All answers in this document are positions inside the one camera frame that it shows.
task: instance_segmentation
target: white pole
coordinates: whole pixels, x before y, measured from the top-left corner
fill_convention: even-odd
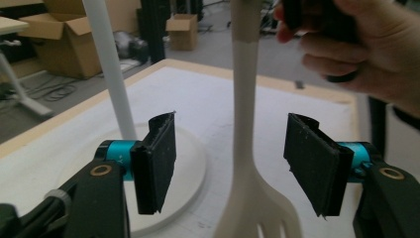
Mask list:
[[[83,0],[102,71],[124,140],[137,140],[105,0]]]

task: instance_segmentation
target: round white base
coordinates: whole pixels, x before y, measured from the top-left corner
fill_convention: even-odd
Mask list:
[[[147,124],[136,126],[140,140],[147,135]],[[127,206],[130,216],[132,237],[138,237],[160,229],[173,218],[179,215],[197,196],[206,174],[206,158],[204,148],[198,139],[186,130],[176,127],[176,161],[175,169],[169,190],[161,213],[155,215],[139,215],[137,212],[136,192],[132,181],[125,181]],[[100,143],[105,140],[120,140],[119,131],[110,132],[98,138],[97,141],[88,143],[86,150],[72,161],[62,172],[59,184],[64,183],[72,175],[83,168],[93,159],[94,152]]]

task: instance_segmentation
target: cardboard box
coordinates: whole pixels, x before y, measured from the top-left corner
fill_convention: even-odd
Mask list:
[[[170,48],[175,51],[192,51],[197,45],[197,15],[176,14],[166,21]]]
[[[31,38],[45,70],[75,78],[101,71],[89,22],[81,0],[44,0],[48,13],[24,17],[30,27],[19,33]]]

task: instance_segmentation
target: human hand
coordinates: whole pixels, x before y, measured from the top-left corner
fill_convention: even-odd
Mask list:
[[[303,64],[322,75],[358,76],[339,85],[393,103],[420,118],[420,17],[386,0],[334,0],[354,17],[359,43],[338,42],[322,35],[320,1],[303,0]],[[283,20],[282,6],[274,17]],[[296,31],[280,24],[277,38],[286,43]]]

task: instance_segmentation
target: white spatula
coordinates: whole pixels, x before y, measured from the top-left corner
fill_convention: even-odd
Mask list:
[[[232,0],[234,52],[234,177],[216,238],[300,238],[291,202],[257,171],[253,131],[262,0]]]

